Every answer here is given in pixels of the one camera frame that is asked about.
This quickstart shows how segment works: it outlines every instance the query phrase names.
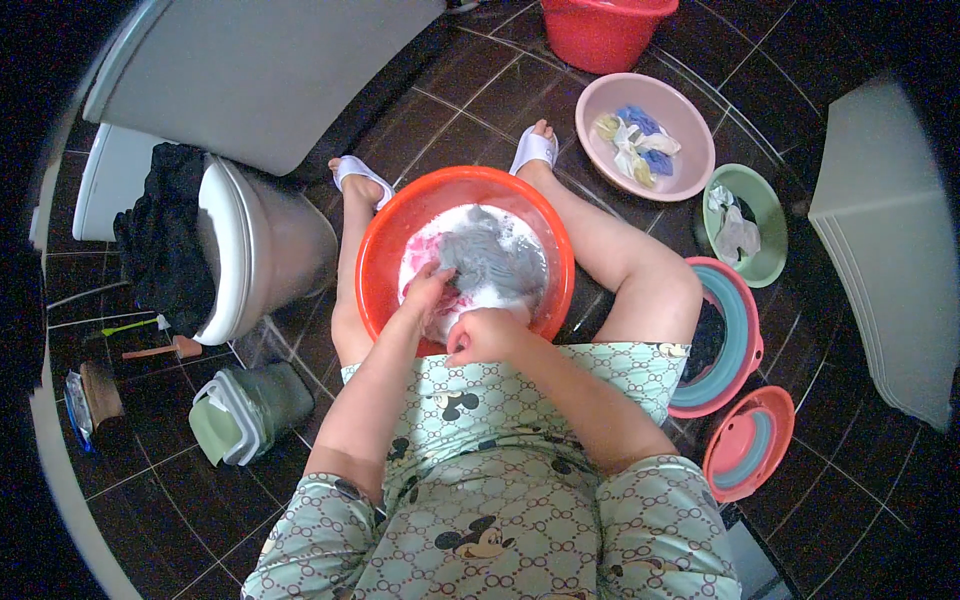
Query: sleeve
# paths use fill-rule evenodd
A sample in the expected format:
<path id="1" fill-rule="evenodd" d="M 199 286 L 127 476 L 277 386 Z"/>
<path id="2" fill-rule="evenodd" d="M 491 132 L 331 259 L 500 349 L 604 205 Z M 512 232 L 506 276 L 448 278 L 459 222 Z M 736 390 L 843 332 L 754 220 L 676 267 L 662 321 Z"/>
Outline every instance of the sleeve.
<path id="1" fill-rule="evenodd" d="M 597 489 L 600 579 L 613 596 L 739 598 L 740 584 L 704 474 L 681 456 L 653 456 Z"/>
<path id="2" fill-rule="evenodd" d="M 375 546 L 374 510 L 355 485 L 337 475 L 310 473 L 260 550 L 241 597 L 336 598 L 360 578 Z"/>

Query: slipper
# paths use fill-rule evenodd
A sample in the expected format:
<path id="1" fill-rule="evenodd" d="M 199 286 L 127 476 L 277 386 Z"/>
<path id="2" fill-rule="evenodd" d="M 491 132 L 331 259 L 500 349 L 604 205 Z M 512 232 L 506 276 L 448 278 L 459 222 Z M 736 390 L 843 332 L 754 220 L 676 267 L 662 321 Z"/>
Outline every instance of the slipper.
<path id="1" fill-rule="evenodd" d="M 531 125 L 520 136 L 520 143 L 516 145 L 514 164 L 510 167 L 511 175 L 516 175 L 520 167 L 534 158 L 546 160 L 551 169 L 557 164 L 557 153 L 560 151 L 560 141 L 557 139 L 557 133 L 553 133 L 553 139 L 547 139 L 542 135 L 534 135 L 534 127 L 534 125 Z"/>
<path id="2" fill-rule="evenodd" d="M 333 176 L 333 182 L 337 184 L 337 189 L 341 192 L 344 191 L 341 181 L 343 181 L 344 177 L 347 175 L 361 175 L 368 180 L 374 180 L 380 184 L 380 187 L 383 188 L 383 199 L 376 203 L 377 210 L 383 208 L 396 193 L 394 188 L 389 183 L 371 171 L 370 167 L 364 164 L 363 160 L 360 160 L 356 156 L 346 155 L 340 157 L 340 166 L 337 167 L 337 174 Z"/>

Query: leg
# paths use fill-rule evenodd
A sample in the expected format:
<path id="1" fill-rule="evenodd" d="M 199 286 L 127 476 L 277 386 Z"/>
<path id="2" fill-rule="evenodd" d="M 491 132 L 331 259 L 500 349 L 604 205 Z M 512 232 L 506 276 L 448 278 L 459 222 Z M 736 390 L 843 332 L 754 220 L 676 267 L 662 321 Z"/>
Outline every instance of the leg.
<path id="1" fill-rule="evenodd" d="M 339 164 L 340 158 L 330 160 L 330 169 L 336 172 Z M 375 181 L 359 175 L 347 175 L 342 185 L 344 188 L 344 235 L 340 243 L 340 259 L 337 264 L 337 302 L 333 306 L 330 333 L 340 364 L 346 367 L 363 362 L 373 348 L 373 340 L 360 319 L 353 276 L 356 273 L 360 242 L 373 219 L 373 208 L 383 198 L 383 188 Z"/>
<path id="2" fill-rule="evenodd" d="M 553 131 L 540 120 L 534 134 L 549 138 Z M 690 343 L 703 289 L 678 254 L 577 197 L 543 160 L 527 162 L 517 176 L 533 185 L 560 214 L 577 262 L 616 293 L 595 342 Z"/>

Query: red bucket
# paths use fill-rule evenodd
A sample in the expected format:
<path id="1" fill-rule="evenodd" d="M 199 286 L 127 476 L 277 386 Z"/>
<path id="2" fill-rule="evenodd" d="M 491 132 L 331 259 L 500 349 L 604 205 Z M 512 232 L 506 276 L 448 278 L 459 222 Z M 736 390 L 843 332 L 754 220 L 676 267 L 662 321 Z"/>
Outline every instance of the red bucket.
<path id="1" fill-rule="evenodd" d="M 607 75 L 629 71 L 679 0 L 542 0 L 546 36 L 560 60 Z"/>
<path id="2" fill-rule="evenodd" d="M 566 229 L 553 206 L 532 186 L 488 167 L 447 167 L 411 182 L 396 193 L 367 228 L 357 256 L 356 295 L 360 318 L 374 340 L 399 308 L 400 261 L 410 236 L 440 213 L 460 204 L 487 204 L 514 213 L 534 231 L 546 254 L 547 286 L 530 330 L 553 340 L 573 296 L 574 261 Z M 417 356 L 446 354 L 420 340 Z"/>

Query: hand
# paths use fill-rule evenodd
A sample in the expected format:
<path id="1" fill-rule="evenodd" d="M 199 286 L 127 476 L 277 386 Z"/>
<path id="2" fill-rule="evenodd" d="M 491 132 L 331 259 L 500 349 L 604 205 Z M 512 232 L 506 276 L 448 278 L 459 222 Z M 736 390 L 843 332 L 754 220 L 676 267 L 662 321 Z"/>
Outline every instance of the hand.
<path id="1" fill-rule="evenodd" d="M 438 271 L 440 261 L 432 260 L 423 265 L 410 283 L 407 284 L 407 293 L 403 298 L 401 308 L 416 315 L 423 329 L 430 324 L 433 311 L 444 295 L 446 283 L 456 275 L 456 269 Z"/>
<path id="2" fill-rule="evenodd" d="M 534 335 L 505 308 L 478 308 L 460 315 L 446 339 L 447 367 L 508 360 L 526 336 Z"/>

